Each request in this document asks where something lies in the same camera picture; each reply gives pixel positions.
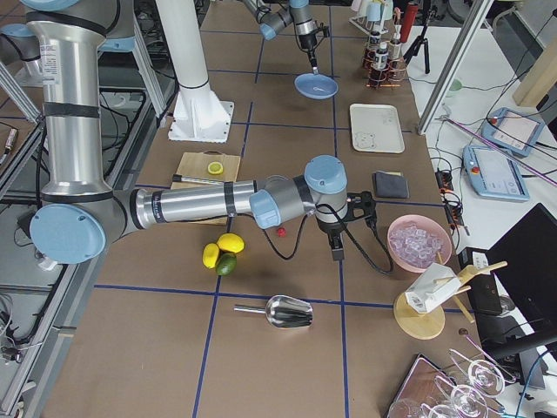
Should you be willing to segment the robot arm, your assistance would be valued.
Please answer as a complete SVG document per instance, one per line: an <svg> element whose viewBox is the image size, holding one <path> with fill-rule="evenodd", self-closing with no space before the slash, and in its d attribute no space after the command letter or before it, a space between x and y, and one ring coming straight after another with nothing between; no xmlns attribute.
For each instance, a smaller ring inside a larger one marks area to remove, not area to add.
<svg viewBox="0 0 557 418"><path fill-rule="evenodd" d="M243 0L242 4L255 18L265 40L274 39L289 25L293 25L298 48L307 56L312 73L319 73L316 50L330 36L329 27L312 16L308 1L288 1L287 6L272 11L264 1Z"/></svg>
<svg viewBox="0 0 557 418"><path fill-rule="evenodd" d="M133 5L126 1L19 1L26 24L36 35L42 61L43 116L50 158L50 181L38 194L30 220L35 248L59 264L96 258L109 244L132 231L156 224L235 217L250 213L265 230L316 213L331 225L347 213L345 167L337 158L313 158L293 179L115 192L105 181L102 162L97 53L106 41L134 40ZM265 39L293 24L312 72L295 79L309 98L336 94L336 82L319 74L317 25L309 1L267 14L265 3L242 1L257 18ZM178 110L171 126L178 140L223 143L232 121L233 102L220 101L210 87L193 1L156 1L179 86Z"/></svg>

